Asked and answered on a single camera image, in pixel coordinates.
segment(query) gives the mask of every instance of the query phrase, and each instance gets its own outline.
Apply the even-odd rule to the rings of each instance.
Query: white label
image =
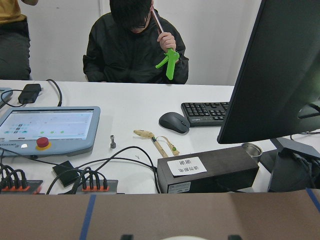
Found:
[[[197,156],[168,161],[167,163],[173,176],[192,175],[207,171]]]
[[[178,193],[189,192],[190,186],[191,186],[190,181],[170,185],[168,189],[168,194],[178,194]]]

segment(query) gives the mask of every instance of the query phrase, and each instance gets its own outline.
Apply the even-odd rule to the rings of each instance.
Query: computer monitor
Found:
[[[217,141],[320,129],[319,97],[320,0],[262,0]]]

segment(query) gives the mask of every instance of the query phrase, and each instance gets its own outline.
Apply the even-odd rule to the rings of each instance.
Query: green object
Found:
[[[169,80],[172,80],[174,78],[176,61],[179,59],[180,55],[177,51],[174,51],[172,48],[168,48],[168,52],[164,55],[165,58],[158,65],[156,65],[155,68],[159,69],[166,62],[168,62],[165,75],[168,77]]]

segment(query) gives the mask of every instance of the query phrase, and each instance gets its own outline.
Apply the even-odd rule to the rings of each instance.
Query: brown cardboard box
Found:
[[[320,191],[314,190],[319,201]],[[320,212],[306,190],[285,193],[0,195],[0,239],[227,240],[320,239]]]

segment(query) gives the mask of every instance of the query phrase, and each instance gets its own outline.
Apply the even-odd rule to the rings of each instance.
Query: touchscreen tablet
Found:
[[[5,156],[76,155],[93,148],[100,108],[12,107],[0,118]]]

